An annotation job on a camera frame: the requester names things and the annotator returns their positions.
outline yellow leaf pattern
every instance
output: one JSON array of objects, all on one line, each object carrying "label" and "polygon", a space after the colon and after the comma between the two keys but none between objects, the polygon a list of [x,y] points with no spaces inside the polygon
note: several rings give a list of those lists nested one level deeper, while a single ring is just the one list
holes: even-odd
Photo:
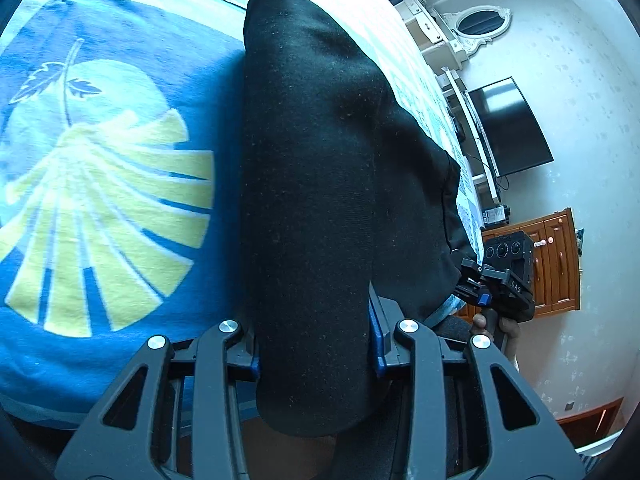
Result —
[{"label": "yellow leaf pattern", "polygon": [[5,188],[19,212],[0,228],[0,260],[23,238],[24,258],[5,303],[37,323],[44,275],[51,268],[44,329],[92,335],[82,254],[93,269],[112,330],[153,312],[174,293],[193,261],[159,245],[145,230],[199,248],[210,210],[214,161],[209,151],[176,150],[189,140],[172,109],[138,125],[127,110],[101,124],[73,124],[56,146]]}]

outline black folded garment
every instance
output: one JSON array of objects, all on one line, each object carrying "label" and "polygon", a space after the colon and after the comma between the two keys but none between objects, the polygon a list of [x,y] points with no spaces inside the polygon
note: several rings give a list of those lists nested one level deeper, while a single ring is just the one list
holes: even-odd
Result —
[{"label": "black folded garment", "polygon": [[299,436],[354,427],[388,384],[370,362],[368,287],[425,319],[475,257],[460,168],[383,73],[308,0],[250,0],[244,22],[241,239],[257,405]]}]

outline bed sheet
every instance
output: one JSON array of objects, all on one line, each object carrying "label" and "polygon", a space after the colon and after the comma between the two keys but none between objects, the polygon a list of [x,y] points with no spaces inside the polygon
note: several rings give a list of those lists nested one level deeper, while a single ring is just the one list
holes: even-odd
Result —
[{"label": "bed sheet", "polygon": [[[198,336],[241,301],[247,1],[23,0],[0,36],[0,400],[14,415],[75,427],[146,338]],[[399,15],[386,0],[312,1],[459,163],[481,262],[446,100]],[[244,418],[252,398],[242,386]]]}]

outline tv screen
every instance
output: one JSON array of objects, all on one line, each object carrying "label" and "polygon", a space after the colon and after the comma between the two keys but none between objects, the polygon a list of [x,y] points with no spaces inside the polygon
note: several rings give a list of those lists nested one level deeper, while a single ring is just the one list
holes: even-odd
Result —
[{"label": "tv screen", "polygon": [[469,92],[500,176],[554,160],[540,126],[512,78]]}]

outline silver screw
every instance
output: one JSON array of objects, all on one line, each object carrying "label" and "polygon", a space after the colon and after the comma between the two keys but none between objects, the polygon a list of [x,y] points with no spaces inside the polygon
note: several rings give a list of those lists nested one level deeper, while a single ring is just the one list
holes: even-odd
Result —
[{"label": "silver screw", "polygon": [[149,341],[146,342],[146,345],[152,350],[158,350],[162,348],[166,343],[166,339],[161,335],[155,335],[149,338]]},{"label": "silver screw", "polygon": [[400,322],[400,330],[412,334],[418,330],[418,324],[413,319],[403,319]]},{"label": "silver screw", "polygon": [[225,334],[231,334],[232,332],[235,332],[236,330],[238,330],[238,323],[233,319],[227,319],[226,321],[223,321],[222,323],[220,323],[218,328],[220,329],[220,332],[224,332]]},{"label": "silver screw", "polygon": [[489,348],[491,346],[491,340],[484,334],[475,335],[471,338],[471,342],[476,348]]}]

